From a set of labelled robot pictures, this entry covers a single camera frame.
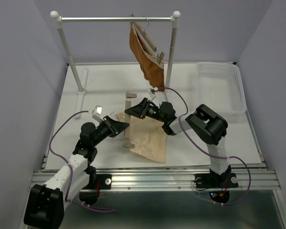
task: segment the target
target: gray wall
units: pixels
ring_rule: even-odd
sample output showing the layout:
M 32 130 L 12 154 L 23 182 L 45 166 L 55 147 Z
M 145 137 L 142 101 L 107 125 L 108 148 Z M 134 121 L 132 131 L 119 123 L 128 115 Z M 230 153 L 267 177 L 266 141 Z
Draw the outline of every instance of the gray wall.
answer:
M 34 0 L 57 45 L 61 42 L 50 18 L 170 16 L 181 12 L 175 60 L 238 61 L 271 0 Z M 66 23 L 65 34 L 76 62 L 133 62 L 129 24 L 125 22 Z M 168 59 L 171 24 L 153 22 L 147 33 Z
M 286 0 L 274 0 L 238 64 L 267 165 L 286 201 Z
M 33 1 L 0 1 L 0 229 L 19 226 L 65 70 Z

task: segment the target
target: folded fabric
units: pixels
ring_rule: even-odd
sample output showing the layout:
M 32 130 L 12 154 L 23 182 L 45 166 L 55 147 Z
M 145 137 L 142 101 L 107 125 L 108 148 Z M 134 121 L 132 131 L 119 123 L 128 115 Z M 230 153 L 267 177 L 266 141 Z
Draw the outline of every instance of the folded fabric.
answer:
M 157 63 L 157 57 L 145 44 L 133 24 L 130 28 L 129 46 L 149 84 L 152 87 L 164 87 L 164 62 Z
M 125 121 L 124 112 L 118 113 L 116 117 L 120 122 Z M 130 140 L 134 144 L 134 148 L 129 150 L 152 161 L 165 163 L 167 135 L 163 131 L 162 125 L 163 123 L 149 117 L 139 119 L 132 116 Z

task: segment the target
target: brown garment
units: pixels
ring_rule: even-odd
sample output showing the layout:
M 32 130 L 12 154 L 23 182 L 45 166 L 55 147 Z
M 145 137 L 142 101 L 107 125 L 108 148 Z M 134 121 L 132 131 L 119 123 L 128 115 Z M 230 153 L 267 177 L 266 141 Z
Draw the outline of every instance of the brown garment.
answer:
M 129 34 L 129 46 L 140 68 L 144 73 L 144 78 L 149 81 L 152 87 L 164 87 L 164 62 L 157 63 L 157 57 L 153 51 L 145 45 L 134 25 L 131 25 Z
M 120 122 L 125 121 L 124 112 L 118 113 L 116 117 Z M 162 122 L 149 117 L 132 117 L 129 128 L 134 148 L 129 150 L 152 161 L 165 163 L 167 134 L 163 131 L 162 125 Z

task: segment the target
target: white metal rod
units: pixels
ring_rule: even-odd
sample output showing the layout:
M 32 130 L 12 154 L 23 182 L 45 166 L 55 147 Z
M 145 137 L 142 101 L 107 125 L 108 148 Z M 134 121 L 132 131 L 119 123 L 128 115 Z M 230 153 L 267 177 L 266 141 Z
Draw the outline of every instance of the white metal rod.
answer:
M 171 46 L 170 46 L 170 54 L 168 57 L 168 65 L 167 65 L 167 72 L 166 72 L 166 80 L 165 80 L 165 86 L 169 87 L 171 82 L 171 75 L 172 75 L 172 67 L 173 67 L 173 59 L 174 59 L 174 51 L 175 51 L 175 42 L 176 42 L 176 36 L 177 36 L 177 28 L 179 25 L 179 19 L 180 19 L 180 12 L 175 11 L 173 13 L 173 29 L 172 29 L 172 38 L 171 38 Z
M 76 22 L 76 21 L 123 21 L 123 22 L 146 22 L 146 21 L 169 21 L 171 17 L 120 17 L 120 18 L 66 18 L 61 17 L 62 22 Z
M 74 79 L 76 81 L 76 84 L 77 84 L 77 87 L 78 87 L 78 92 L 79 93 L 83 93 L 85 91 L 85 89 L 82 87 L 81 80 L 80 80 L 80 78 L 78 76 L 78 73 L 77 73 L 77 70 L 76 70 L 76 67 L 75 67 L 75 63 L 73 61 L 73 58 L 72 58 L 72 55 L 71 55 L 71 51 L 70 51 L 70 48 L 68 46 L 65 34 L 63 33 L 62 28 L 58 28 L 57 31 L 58 31 L 58 34 L 59 34 L 59 36 L 61 38 L 61 42 L 63 44 L 63 47 L 64 47 L 65 51 L 66 51 L 66 54 L 67 54 L 67 56 L 69 58 L 69 62 L 70 62 L 69 65 L 71 67 Z

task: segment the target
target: vertical pole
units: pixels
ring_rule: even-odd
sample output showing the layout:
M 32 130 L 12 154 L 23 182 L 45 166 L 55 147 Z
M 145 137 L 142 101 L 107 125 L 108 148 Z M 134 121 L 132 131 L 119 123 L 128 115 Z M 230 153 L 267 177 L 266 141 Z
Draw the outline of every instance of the vertical pole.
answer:
M 61 17 L 59 16 L 59 13 L 56 12 L 56 11 L 52 11 L 52 12 L 50 13 L 50 16 L 51 16 L 51 18 L 53 18 L 53 20 L 54 20 L 54 22 L 55 22 L 55 25 L 56 25 L 56 28 L 57 28 L 59 37 L 61 38 L 61 42 L 62 42 L 63 47 L 64 47 L 64 49 L 65 49 L 65 52 L 66 52 L 66 54 L 67 54 L 67 56 L 68 56 L 68 58 L 69 58 L 70 67 L 71 67 L 71 70 L 72 70 L 74 79 L 75 79 L 76 84 L 77 84 L 77 87 L 78 87 L 77 92 L 78 92 L 79 94 L 82 94 L 82 93 L 85 92 L 85 89 L 82 87 L 81 80 L 80 80 L 80 78 L 79 78 L 79 76 L 78 76 L 78 73 L 77 73 L 77 70 L 76 70 L 76 67 L 75 67 L 75 64 L 74 64 L 72 55 L 71 55 L 70 48 L 69 48 L 69 46 L 68 46 L 68 43 L 67 43 L 65 34 L 63 33 Z
M 175 11 L 172 15 L 172 20 L 171 20 L 173 23 L 173 29 L 172 29 L 171 47 L 170 47 L 170 54 L 169 54 L 169 58 L 168 58 L 166 80 L 165 80 L 165 86 L 166 87 L 170 86 L 170 81 L 171 81 L 174 51 L 175 51 L 175 42 L 176 42 L 177 28 L 179 25 L 180 16 L 181 16 L 180 12 Z

